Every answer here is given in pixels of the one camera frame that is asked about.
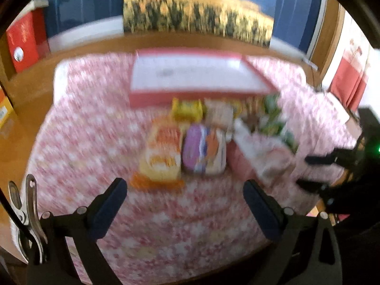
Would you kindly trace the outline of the pink white snack packet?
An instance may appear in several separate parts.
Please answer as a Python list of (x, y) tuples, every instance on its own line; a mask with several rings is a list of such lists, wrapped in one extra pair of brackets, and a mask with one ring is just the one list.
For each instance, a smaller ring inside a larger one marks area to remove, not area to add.
[(234, 121), (227, 162), (240, 180), (254, 179), (267, 188), (296, 167), (295, 156), (279, 138), (251, 133), (242, 119)]

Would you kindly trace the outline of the green snack bag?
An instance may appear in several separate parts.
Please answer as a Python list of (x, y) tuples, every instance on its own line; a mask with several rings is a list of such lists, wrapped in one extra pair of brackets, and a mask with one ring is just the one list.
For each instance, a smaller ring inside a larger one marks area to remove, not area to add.
[(279, 138), (293, 154), (296, 154), (299, 144), (291, 130), (287, 127), (287, 120), (278, 105), (279, 94), (263, 97), (259, 114), (259, 133), (265, 136)]

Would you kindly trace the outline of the orange yellow snack bag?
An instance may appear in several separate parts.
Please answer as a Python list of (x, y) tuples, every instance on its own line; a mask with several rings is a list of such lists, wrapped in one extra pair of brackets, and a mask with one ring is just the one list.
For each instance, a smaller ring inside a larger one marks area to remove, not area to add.
[(187, 124), (156, 119), (151, 124), (137, 172), (130, 184), (140, 191), (179, 190), (182, 179), (182, 144)]

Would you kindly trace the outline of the purple snack packet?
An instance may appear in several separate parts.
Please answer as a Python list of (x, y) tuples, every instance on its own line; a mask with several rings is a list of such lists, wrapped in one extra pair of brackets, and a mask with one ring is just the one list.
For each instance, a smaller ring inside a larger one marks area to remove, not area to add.
[(182, 167), (202, 176), (221, 174), (226, 167), (226, 150), (223, 130), (193, 123), (182, 146)]

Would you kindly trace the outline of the beige small snack packet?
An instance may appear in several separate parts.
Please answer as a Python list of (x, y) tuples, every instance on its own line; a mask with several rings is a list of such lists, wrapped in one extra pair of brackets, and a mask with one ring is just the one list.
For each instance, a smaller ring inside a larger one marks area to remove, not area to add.
[(205, 123), (222, 130), (230, 130), (233, 126), (234, 110), (232, 105), (220, 100), (205, 99)]

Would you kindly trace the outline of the yellow small snack packet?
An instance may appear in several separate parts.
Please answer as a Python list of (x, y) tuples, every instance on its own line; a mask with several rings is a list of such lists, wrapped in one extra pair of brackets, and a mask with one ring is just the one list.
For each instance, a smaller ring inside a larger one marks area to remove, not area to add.
[(203, 103), (201, 100), (173, 98), (171, 116), (177, 121), (201, 122), (204, 117)]

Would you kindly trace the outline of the pink floral cloth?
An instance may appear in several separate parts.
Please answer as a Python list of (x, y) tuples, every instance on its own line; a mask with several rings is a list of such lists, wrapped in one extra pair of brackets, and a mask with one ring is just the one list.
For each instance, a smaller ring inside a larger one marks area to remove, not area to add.
[[(309, 154), (354, 147), (356, 139), (325, 95), (306, 82), (303, 69), (272, 57), (249, 57), (279, 90), (287, 128), (299, 143), (295, 169), (265, 187), (279, 204), (308, 213), (317, 197), (298, 178), (335, 182), (343, 169), (314, 167)], [(49, 110), (28, 161), (37, 180), (39, 212), (70, 214), (89, 205), (117, 178), (129, 180), (138, 166), (151, 121), (168, 109), (131, 109), (127, 88), (133, 63), (128, 53), (88, 55), (68, 64), (68, 87)], [(243, 198), (243, 181), (186, 176), (176, 192), (128, 190), (105, 238), (98, 242), (124, 284), (177, 282), (236, 262), (267, 244)]]

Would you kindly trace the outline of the metal spring clip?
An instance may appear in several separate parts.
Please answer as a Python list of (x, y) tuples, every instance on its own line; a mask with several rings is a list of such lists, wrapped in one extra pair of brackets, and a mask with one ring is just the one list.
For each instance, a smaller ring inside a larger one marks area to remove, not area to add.
[(25, 185), (25, 197), (22, 198), (17, 185), (13, 181), (8, 183), (10, 207), (14, 213), (11, 220), (16, 226), (17, 246), (23, 258), (28, 262), (29, 253), (33, 251), (32, 263), (43, 264), (45, 262), (44, 249), (48, 240), (37, 211), (37, 181), (34, 175), (26, 176)]

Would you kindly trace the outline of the red white curtain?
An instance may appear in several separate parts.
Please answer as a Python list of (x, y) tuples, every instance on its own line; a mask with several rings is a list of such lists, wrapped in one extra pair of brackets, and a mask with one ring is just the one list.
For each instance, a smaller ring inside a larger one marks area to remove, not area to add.
[(350, 39), (328, 88), (351, 112), (357, 110), (365, 92), (369, 53), (370, 44), (366, 39)]

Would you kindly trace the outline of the orange yellow carton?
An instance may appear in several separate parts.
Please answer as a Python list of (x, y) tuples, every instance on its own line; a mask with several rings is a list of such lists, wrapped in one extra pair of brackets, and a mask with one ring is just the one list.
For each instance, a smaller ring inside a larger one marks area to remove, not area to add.
[(0, 88), (0, 128), (3, 127), (13, 111), (14, 108), (9, 98), (5, 95), (3, 88)]

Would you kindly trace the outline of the pink shallow box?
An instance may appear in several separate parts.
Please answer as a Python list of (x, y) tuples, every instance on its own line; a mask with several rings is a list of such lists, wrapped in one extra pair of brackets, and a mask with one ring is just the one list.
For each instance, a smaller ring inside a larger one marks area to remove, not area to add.
[(242, 99), (277, 93), (246, 55), (200, 48), (138, 50), (129, 71), (131, 107), (166, 105), (173, 98)]

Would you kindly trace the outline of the sunflower field painting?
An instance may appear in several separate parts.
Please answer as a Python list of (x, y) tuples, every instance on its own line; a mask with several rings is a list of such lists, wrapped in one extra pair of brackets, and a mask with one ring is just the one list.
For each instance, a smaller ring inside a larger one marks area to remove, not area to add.
[(123, 0), (124, 33), (187, 32), (269, 47), (276, 0)]

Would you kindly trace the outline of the red gift box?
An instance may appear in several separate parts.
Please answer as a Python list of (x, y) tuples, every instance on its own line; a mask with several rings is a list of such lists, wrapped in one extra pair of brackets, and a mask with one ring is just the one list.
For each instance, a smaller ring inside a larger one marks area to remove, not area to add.
[(50, 53), (44, 11), (42, 8), (27, 12), (6, 31), (8, 49), (15, 71), (21, 73)]

